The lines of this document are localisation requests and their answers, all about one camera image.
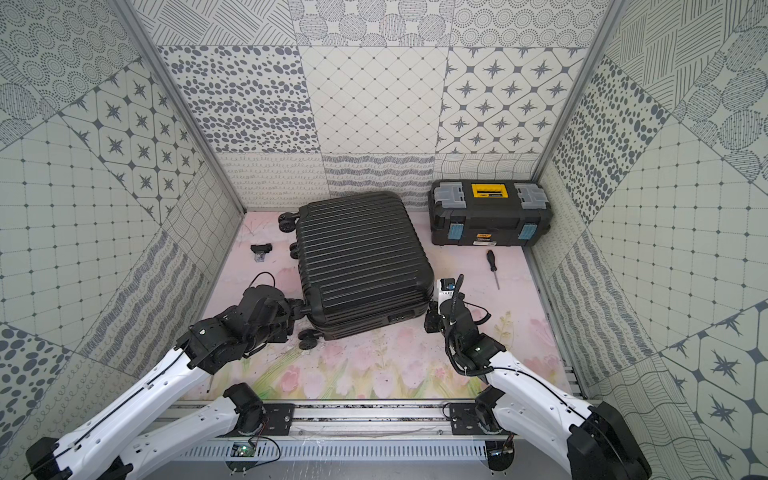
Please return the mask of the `black ribbed hard-shell suitcase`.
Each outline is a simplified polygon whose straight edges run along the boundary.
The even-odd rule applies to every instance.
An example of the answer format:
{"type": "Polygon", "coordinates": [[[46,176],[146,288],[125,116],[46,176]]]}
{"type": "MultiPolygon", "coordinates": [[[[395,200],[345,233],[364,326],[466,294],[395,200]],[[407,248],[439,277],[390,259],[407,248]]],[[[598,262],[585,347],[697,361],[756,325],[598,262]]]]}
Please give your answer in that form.
{"type": "Polygon", "coordinates": [[[375,191],[306,204],[284,212],[278,227],[293,232],[311,324],[299,338],[340,340],[426,314],[435,275],[401,198],[375,191]]]}

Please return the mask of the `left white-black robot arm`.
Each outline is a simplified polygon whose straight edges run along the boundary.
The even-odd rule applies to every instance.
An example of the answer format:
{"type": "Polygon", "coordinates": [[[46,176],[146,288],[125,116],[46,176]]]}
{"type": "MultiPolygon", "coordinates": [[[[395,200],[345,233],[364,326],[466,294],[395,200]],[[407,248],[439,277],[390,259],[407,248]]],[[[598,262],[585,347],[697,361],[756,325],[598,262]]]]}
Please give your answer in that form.
{"type": "Polygon", "coordinates": [[[59,439],[42,437],[26,453],[30,479],[128,479],[147,474],[198,441],[263,431],[263,401],[245,383],[197,414],[143,431],[192,387],[269,343],[284,343],[305,303],[270,285],[247,288],[239,304],[192,324],[175,346],[109,406],[59,439]]]}

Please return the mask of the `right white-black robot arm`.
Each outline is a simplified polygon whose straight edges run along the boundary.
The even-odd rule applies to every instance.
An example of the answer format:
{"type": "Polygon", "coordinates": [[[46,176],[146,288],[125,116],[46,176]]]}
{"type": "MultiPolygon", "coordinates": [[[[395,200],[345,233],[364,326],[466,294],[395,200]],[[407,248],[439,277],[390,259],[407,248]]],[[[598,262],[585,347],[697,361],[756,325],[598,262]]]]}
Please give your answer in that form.
{"type": "Polygon", "coordinates": [[[460,294],[429,306],[425,331],[443,336],[456,373],[487,385],[475,399],[484,430],[522,436],[573,479],[652,476],[650,463],[615,407],[575,398],[526,367],[479,330],[460,294]]]}

